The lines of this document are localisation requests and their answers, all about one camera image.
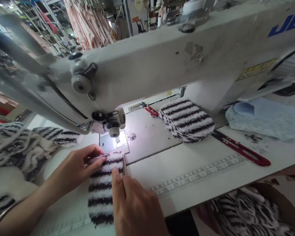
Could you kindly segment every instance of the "industrial sewing machine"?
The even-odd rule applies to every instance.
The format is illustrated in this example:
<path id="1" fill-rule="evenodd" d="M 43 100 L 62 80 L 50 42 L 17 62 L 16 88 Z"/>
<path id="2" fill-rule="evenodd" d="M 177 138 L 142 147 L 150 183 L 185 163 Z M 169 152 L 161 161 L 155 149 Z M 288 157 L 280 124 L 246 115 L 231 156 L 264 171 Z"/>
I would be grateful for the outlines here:
<path id="1" fill-rule="evenodd" d="M 0 16 L 36 55 L 0 35 L 0 49 L 26 71 L 17 79 L 0 70 L 0 90 L 67 129 L 117 137 L 123 105 L 169 89 L 187 85 L 185 96 L 215 115 L 295 80 L 295 0 L 238 0 L 226 10 L 210 2 L 187 2 L 160 29 L 59 60 L 15 16 Z"/>

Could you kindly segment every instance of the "yellow label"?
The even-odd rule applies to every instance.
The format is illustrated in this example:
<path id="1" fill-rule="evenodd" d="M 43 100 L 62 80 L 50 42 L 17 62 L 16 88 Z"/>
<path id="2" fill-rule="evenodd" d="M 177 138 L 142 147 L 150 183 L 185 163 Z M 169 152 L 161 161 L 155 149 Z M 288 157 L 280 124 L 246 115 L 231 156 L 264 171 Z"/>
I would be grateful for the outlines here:
<path id="1" fill-rule="evenodd" d="M 261 63 L 259 65 L 256 65 L 254 67 L 250 67 L 245 69 L 241 75 L 237 78 L 237 80 L 235 82 L 247 79 L 251 76 L 254 76 L 256 74 L 260 74 L 262 72 L 264 72 L 265 70 L 267 70 L 274 62 L 276 61 L 276 59 Z"/>

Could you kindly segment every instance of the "fuzzy striped fabric piece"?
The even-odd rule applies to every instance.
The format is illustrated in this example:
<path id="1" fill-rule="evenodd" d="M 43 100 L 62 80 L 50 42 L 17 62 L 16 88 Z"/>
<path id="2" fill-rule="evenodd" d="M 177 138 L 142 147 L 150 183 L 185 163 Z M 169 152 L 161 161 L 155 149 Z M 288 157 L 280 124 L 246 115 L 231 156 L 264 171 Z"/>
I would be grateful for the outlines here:
<path id="1" fill-rule="evenodd" d="M 95 228 L 100 225 L 110 225 L 114 222 L 111 188 L 112 168 L 117 167 L 119 173 L 123 173 L 124 155 L 121 151 L 100 155 L 92 159 L 89 165 L 103 156 L 106 156 L 107 160 L 100 171 L 90 176 L 88 187 L 88 212 Z"/>
<path id="2" fill-rule="evenodd" d="M 58 145 L 70 147 L 79 144 L 83 135 L 54 128 L 26 129 L 21 122 L 0 124 L 0 167 L 18 167 L 26 181 L 32 182 L 43 171 Z M 10 196 L 0 197 L 0 210 L 15 202 Z"/>
<path id="3" fill-rule="evenodd" d="M 34 128 L 33 132 L 41 135 L 43 138 L 52 141 L 54 144 L 61 145 L 63 147 L 71 147 L 79 144 L 83 135 L 76 132 L 60 129 L 55 127 L 38 127 Z"/>
<path id="4" fill-rule="evenodd" d="M 178 98 L 161 106 L 159 116 L 170 133 L 185 143 L 202 141 L 215 128 L 212 118 L 187 98 Z"/>
<path id="5" fill-rule="evenodd" d="M 226 236 L 295 236 L 295 229 L 280 219 L 275 203 L 261 201 L 245 188 L 233 193 L 210 202 Z"/>
<path id="6" fill-rule="evenodd" d="M 15 203 L 15 200 L 11 198 L 10 196 L 0 197 L 0 210 L 4 211 L 5 209 L 10 207 L 14 203 Z"/>

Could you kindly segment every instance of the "measuring ruler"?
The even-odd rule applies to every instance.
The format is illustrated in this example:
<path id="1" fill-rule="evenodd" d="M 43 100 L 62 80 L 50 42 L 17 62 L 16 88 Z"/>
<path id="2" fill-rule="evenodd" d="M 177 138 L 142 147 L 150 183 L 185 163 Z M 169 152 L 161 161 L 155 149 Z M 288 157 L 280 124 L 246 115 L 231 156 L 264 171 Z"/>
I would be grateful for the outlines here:
<path id="1" fill-rule="evenodd" d="M 82 215 L 77 217 L 76 219 L 70 220 L 68 222 L 58 224 L 52 228 L 48 228 L 46 231 L 40 232 L 39 234 L 35 234 L 37 236 L 60 236 L 66 235 L 68 233 L 75 233 L 93 227 L 94 224 L 92 223 L 88 214 Z"/>
<path id="2" fill-rule="evenodd" d="M 251 149 L 259 154 L 266 152 L 264 149 L 260 148 Z M 159 182 L 148 187 L 148 189 L 153 191 L 158 199 L 162 199 L 177 192 L 183 191 L 189 187 L 200 184 L 208 179 L 226 173 L 234 168 L 240 167 L 247 162 L 249 162 L 247 158 L 243 157 L 239 153 L 234 153 L 210 162 L 206 165 L 202 165 L 185 173 L 179 174 L 163 182 Z"/>

